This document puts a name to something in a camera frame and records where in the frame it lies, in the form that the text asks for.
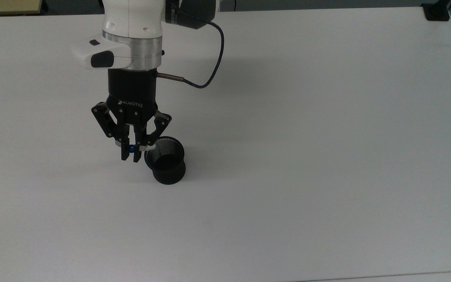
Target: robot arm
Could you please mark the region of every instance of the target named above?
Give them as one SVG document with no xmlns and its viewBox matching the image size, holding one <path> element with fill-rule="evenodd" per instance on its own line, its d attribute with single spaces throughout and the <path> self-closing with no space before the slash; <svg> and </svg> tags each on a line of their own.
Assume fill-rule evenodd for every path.
<svg viewBox="0 0 451 282">
<path fill-rule="evenodd" d="M 85 68 L 108 69 L 109 96 L 92 108 L 92 113 L 107 137 L 121 148 L 121 158 L 133 153 L 138 162 L 142 152 L 154 148 L 171 116 L 158 110 L 156 79 L 168 78 L 196 85 L 182 77 L 159 74 L 161 65 L 161 21 L 198 29 L 215 17 L 215 0 L 104 0 L 105 16 L 102 34 L 75 44 L 76 59 Z M 156 130 L 147 132 L 147 123 L 154 118 Z M 130 144 L 130 127 L 135 143 Z"/>
</svg>

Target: mesh cup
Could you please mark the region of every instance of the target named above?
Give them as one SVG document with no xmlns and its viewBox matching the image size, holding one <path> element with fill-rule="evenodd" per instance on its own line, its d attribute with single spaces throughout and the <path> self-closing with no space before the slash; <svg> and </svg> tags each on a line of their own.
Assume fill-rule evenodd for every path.
<svg viewBox="0 0 451 282">
<path fill-rule="evenodd" d="M 184 147 L 173 137 L 163 136 L 154 143 L 155 148 L 144 153 L 147 166 L 161 184 L 175 184 L 186 174 Z"/>
</svg>

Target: black button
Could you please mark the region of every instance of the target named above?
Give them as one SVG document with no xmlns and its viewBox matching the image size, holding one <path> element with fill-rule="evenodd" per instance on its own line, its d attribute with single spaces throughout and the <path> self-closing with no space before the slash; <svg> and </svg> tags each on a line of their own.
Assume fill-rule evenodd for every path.
<svg viewBox="0 0 451 282">
<path fill-rule="evenodd" d="M 93 68 L 110 68 L 114 65 L 114 54 L 111 51 L 104 51 L 92 56 L 91 64 Z"/>
<path fill-rule="evenodd" d="M 100 42 L 98 42 L 95 39 L 93 39 L 93 40 L 90 40 L 90 44 L 93 45 L 93 46 L 96 46 L 96 45 L 100 45 Z"/>
</svg>

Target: robotiq logo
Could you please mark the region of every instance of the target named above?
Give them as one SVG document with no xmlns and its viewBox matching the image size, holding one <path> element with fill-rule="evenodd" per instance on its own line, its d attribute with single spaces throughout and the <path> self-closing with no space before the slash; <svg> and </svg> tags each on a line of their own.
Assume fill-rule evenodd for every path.
<svg viewBox="0 0 451 282">
<path fill-rule="evenodd" d="M 175 24 L 175 9 L 171 9 L 171 24 Z"/>
<path fill-rule="evenodd" d="M 126 101 L 119 101 L 118 102 L 118 105 L 122 105 L 122 104 L 125 104 L 125 105 L 130 105 L 130 106 L 137 106 L 137 107 L 142 107 L 142 104 L 141 103 L 136 103 L 136 102 L 126 102 Z"/>
</svg>

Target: table surface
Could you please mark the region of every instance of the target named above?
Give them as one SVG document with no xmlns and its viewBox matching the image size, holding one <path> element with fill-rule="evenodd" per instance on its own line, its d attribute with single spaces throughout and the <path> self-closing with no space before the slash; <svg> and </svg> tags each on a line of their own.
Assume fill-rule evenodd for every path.
<svg viewBox="0 0 451 282">
<path fill-rule="evenodd" d="M 0 14 L 39 14 L 42 0 L 0 0 Z"/>
<path fill-rule="evenodd" d="M 0 18 L 0 281 L 286 282 L 451 271 L 451 21 L 420 7 L 218 13 L 198 90 L 158 80 L 188 171 L 120 160 L 70 45 L 102 15 Z M 203 82 L 220 38 L 164 25 Z"/>
</svg>

